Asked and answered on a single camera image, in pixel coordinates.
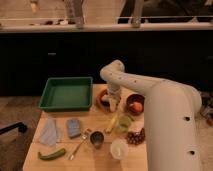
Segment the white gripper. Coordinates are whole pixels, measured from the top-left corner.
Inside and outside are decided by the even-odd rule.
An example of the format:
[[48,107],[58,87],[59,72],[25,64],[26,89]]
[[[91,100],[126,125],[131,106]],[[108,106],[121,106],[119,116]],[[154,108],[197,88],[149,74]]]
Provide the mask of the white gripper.
[[121,88],[114,84],[109,84],[107,86],[107,92],[110,104],[110,111],[115,112],[121,100]]

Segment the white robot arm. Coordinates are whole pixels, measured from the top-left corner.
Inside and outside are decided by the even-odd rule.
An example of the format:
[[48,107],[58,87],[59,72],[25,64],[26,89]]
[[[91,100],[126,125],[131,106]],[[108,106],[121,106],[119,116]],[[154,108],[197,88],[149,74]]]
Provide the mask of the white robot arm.
[[129,74],[119,60],[103,67],[100,76],[116,99],[121,87],[145,97],[148,171],[202,171],[195,124],[202,99],[197,89],[165,78]]

